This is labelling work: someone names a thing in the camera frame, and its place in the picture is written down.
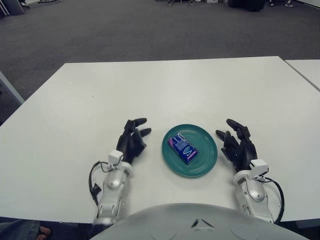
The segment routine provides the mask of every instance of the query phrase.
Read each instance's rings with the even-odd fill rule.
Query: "white table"
[[[91,223],[93,163],[107,159],[127,119],[146,117],[152,133],[133,163],[129,213],[178,202],[239,209],[214,134],[232,118],[249,127],[283,188],[283,221],[320,218],[319,106],[320,94],[276,56],[65,64],[0,128],[0,216]],[[218,159],[207,175],[180,177],[162,159],[163,137],[179,124],[213,136]],[[266,186],[277,217],[277,190]]]
[[[286,60],[286,62],[320,92],[320,60]]]

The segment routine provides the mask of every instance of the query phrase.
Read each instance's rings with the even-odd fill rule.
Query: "small box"
[[[198,150],[180,133],[169,138],[168,144],[187,165],[198,155]]]

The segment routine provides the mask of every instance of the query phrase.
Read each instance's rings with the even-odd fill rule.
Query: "black cable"
[[[262,177],[262,176],[266,175],[268,172],[269,172],[269,168],[268,168],[267,171],[265,171],[264,173],[260,174],[259,177]]]
[[[115,164],[115,165],[113,165],[114,167],[115,166],[118,166],[119,165],[119,163],[121,162],[121,160],[123,160],[123,159],[121,159],[121,157],[119,158],[119,161]]]
[[[278,217],[277,219],[274,221],[274,224],[277,224],[279,225],[281,219],[282,219],[282,216],[284,215],[284,211],[285,211],[285,196],[284,196],[284,192],[282,191],[282,188],[281,186],[279,185],[279,183],[277,183],[275,180],[269,178],[269,177],[265,177],[265,179],[267,179],[268,181],[261,181],[261,180],[258,180],[258,182],[261,182],[261,183],[274,183],[276,185],[276,187],[278,188],[279,190],[279,193],[280,193],[280,198],[281,198],[281,208],[280,208],[280,212],[278,214]]]
[[[88,180],[88,183],[89,183],[89,191],[90,191],[90,194],[91,194],[91,197],[92,199],[94,200],[95,204],[98,206],[98,199],[97,199],[97,195],[98,193],[101,191],[101,188],[95,183],[94,186],[92,186],[92,172],[93,170],[95,169],[96,166],[100,165],[101,167],[101,170],[104,172],[104,173],[108,173],[110,172],[110,170],[104,170],[103,168],[103,165],[102,164],[107,164],[107,162],[105,161],[97,161],[91,168],[90,170],[90,173],[89,173],[89,180]]]
[[[108,173],[108,172],[110,172],[110,170],[104,170],[104,168],[102,167],[102,164],[107,164],[107,165],[109,165],[109,163],[108,162],[105,162],[105,161],[101,161],[100,162],[100,167],[101,167],[101,170],[102,170],[102,172],[104,172],[104,173]]]

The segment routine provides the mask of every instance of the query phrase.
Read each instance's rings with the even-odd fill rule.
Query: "person's foot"
[[[40,226],[39,234],[38,234],[38,236],[36,236],[35,240],[47,240],[47,239],[49,239],[50,233],[51,233],[51,231],[49,228],[44,227],[44,226]]]

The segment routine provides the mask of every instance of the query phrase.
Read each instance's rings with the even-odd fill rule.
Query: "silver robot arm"
[[[273,223],[274,219],[268,207],[268,193],[264,188],[264,174],[269,166],[262,159],[251,160],[251,170],[241,170],[233,177],[237,186],[235,196],[240,211],[256,218]]]
[[[96,213],[96,224],[114,224],[125,216],[132,166],[123,162],[123,153],[113,150],[108,155],[109,173],[103,181],[103,192]]]

